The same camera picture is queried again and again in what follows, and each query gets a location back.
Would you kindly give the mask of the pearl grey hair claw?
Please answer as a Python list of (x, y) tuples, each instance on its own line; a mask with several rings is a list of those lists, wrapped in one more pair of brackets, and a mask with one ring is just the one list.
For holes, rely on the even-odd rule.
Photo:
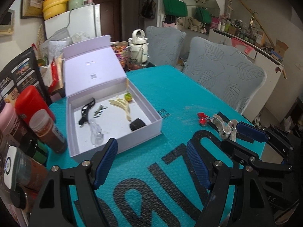
[(230, 139), (236, 142), (236, 125), (238, 124), (236, 119), (232, 119), (226, 123), (218, 114), (214, 114), (211, 118), (211, 123), (218, 129), (219, 136), (222, 140)]

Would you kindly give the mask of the blue fishbone hair clip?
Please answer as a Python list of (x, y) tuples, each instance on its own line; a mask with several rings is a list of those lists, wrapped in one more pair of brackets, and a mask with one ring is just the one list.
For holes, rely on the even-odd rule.
[(93, 118), (98, 118), (98, 117), (100, 117), (105, 109), (107, 109), (106, 106), (100, 105), (100, 106), (96, 109), (96, 111), (94, 112)]

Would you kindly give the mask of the red propeller hair clip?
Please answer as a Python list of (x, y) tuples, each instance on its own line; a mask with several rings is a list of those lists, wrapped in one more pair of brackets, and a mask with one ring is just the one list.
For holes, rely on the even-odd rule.
[(206, 126), (208, 122), (211, 121), (211, 118), (206, 114), (204, 114), (203, 112), (198, 113), (197, 116), (199, 118), (199, 124), (203, 127)]

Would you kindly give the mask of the black hair claw clip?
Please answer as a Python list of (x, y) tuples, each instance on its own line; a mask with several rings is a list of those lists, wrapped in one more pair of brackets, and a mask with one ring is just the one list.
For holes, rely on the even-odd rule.
[(95, 105), (95, 98), (93, 98), (89, 103), (84, 105), (81, 109), (81, 119), (79, 120), (78, 124), (82, 126), (84, 123), (88, 122), (88, 113), (89, 110)]

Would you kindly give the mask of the cream hair claw clip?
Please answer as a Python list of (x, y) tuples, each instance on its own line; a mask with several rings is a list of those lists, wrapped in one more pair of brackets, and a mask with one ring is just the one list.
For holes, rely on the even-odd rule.
[(120, 107), (121, 109), (124, 110), (126, 119), (128, 121), (131, 121), (131, 116), (130, 116), (130, 109), (129, 109), (129, 103), (125, 99), (120, 98), (119, 96), (116, 96), (114, 100), (109, 100), (109, 103), (111, 105)]

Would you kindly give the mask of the yellow green ball hair clip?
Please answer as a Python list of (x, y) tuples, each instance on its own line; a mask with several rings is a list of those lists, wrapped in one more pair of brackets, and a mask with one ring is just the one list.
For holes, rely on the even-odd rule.
[(133, 97), (132, 97), (132, 94), (129, 92), (129, 80), (128, 79), (126, 79), (125, 85), (126, 85), (126, 93), (124, 94), (124, 99), (129, 103), (129, 102), (133, 101)]

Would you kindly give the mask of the clear plastic hair clip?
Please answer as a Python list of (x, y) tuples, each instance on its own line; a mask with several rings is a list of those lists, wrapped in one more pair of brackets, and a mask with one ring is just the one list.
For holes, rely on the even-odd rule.
[(89, 127), (91, 131), (91, 143), (98, 147), (103, 143), (104, 134), (101, 127), (93, 121), (89, 121)]

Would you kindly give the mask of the lavender open gift box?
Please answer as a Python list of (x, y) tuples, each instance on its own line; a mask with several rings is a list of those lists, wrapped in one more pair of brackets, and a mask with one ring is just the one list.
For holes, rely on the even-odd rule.
[[(77, 162), (91, 159), (110, 138), (118, 141), (118, 153), (142, 144), (161, 133), (162, 118), (129, 80), (129, 102), (131, 121), (126, 119), (123, 109), (111, 105), (116, 96), (124, 99), (126, 73), (118, 61), (111, 45), (110, 36), (101, 36), (67, 46), (63, 49), (64, 82), (66, 93), (66, 132), (69, 155)], [(82, 126), (81, 109), (95, 98), (89, 110), (88, 122)], [(94, 112), (100, 106), (107, 107), (98, 118)], [(132, 131), (129, 124), (141, 119), (146, 126)], [(104, 134), (103, 143), (95, 147), (91, 143), (89, 121), (98, 124)]]

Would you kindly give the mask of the white sideboard cabinet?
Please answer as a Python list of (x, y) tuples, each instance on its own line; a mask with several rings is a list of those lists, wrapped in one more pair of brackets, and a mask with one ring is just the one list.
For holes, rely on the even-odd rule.
[(269, 97), (275, 89), (277, 82), (284, 73), (283, 64), (279, 63), (272, 56), (254, 46), (253, 44), (227, 32), (211, 28), (209, 30), (209, 41), (234, 46), (242, 54), (244, 54), (252, 63), (261, 67), (266, 73), (266, 81), (260, 90), (251, 100), (250, 104), (243, 112), (243, 115), (249, 120), (253, 121), (266, 105)]

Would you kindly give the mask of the near grey leaf chair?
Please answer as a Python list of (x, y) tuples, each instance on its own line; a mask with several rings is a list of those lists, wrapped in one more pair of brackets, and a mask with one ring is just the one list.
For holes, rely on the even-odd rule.
[(182, 72), (240, 114), (267, 78), (261, 67), (235, 47), (201, 37), (192, 38)]

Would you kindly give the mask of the grey leaf chair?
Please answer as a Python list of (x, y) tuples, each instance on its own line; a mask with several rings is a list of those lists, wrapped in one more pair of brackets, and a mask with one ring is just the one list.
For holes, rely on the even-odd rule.
[(148, 53), (155, 66), (170, 65), (175, 67), (184, 44), (186, 33), (176, 28), (146, 28)]
[(240, 114), (267, 78), (261, 67), (235, 47), (201, 37), (192, 38), (182, 72)]

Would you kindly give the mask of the brown spice jar clear lid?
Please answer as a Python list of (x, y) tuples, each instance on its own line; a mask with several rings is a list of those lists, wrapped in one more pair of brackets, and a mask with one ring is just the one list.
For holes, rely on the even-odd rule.
[(33, 114), (29, 127), (54, 153), (61, 154), (67, 149), (65, 136), (60, 132), (45, 109), (40, 109)]

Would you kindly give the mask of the white electric kettle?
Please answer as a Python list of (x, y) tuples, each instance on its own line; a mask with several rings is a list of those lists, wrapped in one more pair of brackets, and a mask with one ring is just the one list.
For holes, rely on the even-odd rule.
[(149, 64), (148, 42), (142, 29), (134, 30), (128, 39), (128, 52), (133, 63), (138, 63), (142, 67)]

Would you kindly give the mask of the instant noodle cup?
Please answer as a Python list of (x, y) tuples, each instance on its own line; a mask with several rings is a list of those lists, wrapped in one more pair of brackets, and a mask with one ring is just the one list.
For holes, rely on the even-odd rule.
[(122, 68), (126, 66), (126, 47), (128, 42), (111, 42), (110, 43), (117, 59), (119, 60)]

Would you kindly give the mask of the green tote bag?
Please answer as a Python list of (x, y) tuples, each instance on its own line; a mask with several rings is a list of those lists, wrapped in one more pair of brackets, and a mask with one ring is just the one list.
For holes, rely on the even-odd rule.
[(162, 0), (164, 6), (164, 14), (176, 17), (188, 16), (186, 3), (180, 0)]

